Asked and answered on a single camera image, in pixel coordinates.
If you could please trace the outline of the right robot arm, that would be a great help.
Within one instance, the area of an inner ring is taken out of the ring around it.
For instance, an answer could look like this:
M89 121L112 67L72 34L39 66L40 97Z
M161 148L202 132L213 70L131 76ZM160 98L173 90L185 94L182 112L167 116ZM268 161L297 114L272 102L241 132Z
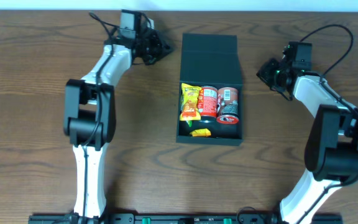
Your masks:
M311 223L335 191L358 181L358 108L317 72L272 58L257 76L272 90L289 93L314 118L305 146L305 171L281 200L272 223Z

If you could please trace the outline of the red Pringles can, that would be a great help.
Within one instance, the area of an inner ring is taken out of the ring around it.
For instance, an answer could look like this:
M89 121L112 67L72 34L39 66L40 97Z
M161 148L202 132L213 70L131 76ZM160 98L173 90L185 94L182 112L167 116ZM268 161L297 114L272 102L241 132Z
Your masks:
M212 123L217 117L218 90L213 86L202 86L198 97L198 110L201 116L200 122Z
M217 122L221 124L237 124L239 122L238 90L224 87L218 90Z

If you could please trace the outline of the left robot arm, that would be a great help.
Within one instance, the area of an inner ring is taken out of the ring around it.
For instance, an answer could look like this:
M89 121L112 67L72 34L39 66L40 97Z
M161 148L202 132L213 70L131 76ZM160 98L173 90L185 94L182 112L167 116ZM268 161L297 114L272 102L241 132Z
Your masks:
M77 193L69 223L101 223L106 208L104 162L116 129L114 90L135 58L152 65L172 48L152 28L136 32L109 32L103 53L92 70L65 86L63 131L76 159Z

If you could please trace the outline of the dark green box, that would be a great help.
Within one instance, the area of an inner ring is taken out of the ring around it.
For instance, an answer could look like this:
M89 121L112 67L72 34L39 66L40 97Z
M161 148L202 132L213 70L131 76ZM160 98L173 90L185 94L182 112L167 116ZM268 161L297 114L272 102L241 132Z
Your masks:
M189 127L185 121L177 121L176 141L187 144L212 144L238 146L244 134L243 72L237 52L235 35L183 34L179 84L213 86L217 89L232 87L238 90L239 122L221 124L193 121ZM191 137L196 129L207 128L211 136Z

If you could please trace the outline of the orange yellow snack bag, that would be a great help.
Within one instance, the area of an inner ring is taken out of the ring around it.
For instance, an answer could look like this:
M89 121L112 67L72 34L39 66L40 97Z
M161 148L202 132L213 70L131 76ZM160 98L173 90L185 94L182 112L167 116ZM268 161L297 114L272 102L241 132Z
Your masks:
M183 102L181 103L180 121L200 120L201 115L198 109L198 97L202 88L186 83L181 84Z

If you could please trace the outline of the small yellow snack packet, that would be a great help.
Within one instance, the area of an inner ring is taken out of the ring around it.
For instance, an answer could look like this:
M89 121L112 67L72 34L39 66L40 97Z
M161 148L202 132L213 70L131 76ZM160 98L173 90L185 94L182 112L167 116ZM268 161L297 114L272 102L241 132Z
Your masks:
M207 138L211 136L211 131L207 128L196 129L190 133L190 136Z

